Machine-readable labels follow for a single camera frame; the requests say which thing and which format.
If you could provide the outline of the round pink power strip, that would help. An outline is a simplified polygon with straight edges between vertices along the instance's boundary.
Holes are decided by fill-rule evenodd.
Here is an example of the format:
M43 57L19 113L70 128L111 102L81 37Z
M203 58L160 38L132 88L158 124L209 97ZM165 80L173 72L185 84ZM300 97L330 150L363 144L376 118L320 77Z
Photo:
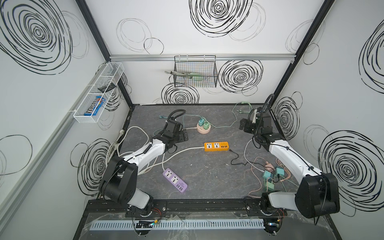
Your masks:
M200 126L199 124L197 124L197 131L198 133L203 135L208 134L211 131L211 125L208 124L208 126L205 128L205 125Z

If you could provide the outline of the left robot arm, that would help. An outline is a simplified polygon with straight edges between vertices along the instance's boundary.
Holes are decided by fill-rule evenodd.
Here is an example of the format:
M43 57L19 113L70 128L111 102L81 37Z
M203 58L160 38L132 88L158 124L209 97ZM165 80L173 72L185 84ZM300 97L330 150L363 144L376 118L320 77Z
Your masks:
M114 156L109 161L99 185L99 193L121 206L147 208L150 195L137 188L138 173L156 157L164 154L177 143L185 141L182 123L169 119L159 134L137 151L124 156Z

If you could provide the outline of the orange power strip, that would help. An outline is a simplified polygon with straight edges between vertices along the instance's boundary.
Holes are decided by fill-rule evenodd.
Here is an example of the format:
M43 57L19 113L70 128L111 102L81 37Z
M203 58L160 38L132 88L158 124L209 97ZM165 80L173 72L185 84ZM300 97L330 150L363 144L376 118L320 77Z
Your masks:
M228 142L213 142L213 143L204 143L205 152L220 152L228 151L230 148Z

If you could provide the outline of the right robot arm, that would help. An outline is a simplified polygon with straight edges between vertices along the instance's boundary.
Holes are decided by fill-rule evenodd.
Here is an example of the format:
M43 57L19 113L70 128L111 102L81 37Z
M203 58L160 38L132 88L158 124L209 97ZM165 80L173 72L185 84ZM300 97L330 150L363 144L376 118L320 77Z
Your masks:
M264 214L286 209L298 211L311 219L340 211L337 178L314 167L290 146L282 134L275 133L270 116L263 117L257 113L255 120L242 119L239 129L252 134L253 140L279 159L299 183L295 193L263 193L260 208Z

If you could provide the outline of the green plug adapter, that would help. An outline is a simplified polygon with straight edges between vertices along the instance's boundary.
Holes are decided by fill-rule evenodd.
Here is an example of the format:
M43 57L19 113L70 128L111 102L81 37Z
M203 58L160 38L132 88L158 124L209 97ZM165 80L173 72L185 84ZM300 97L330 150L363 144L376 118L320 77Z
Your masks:
M208 121L206 121L206 122L203 124L203 129L205 129L205 130L208 130L210 127L211 127L211 124L210 124Z

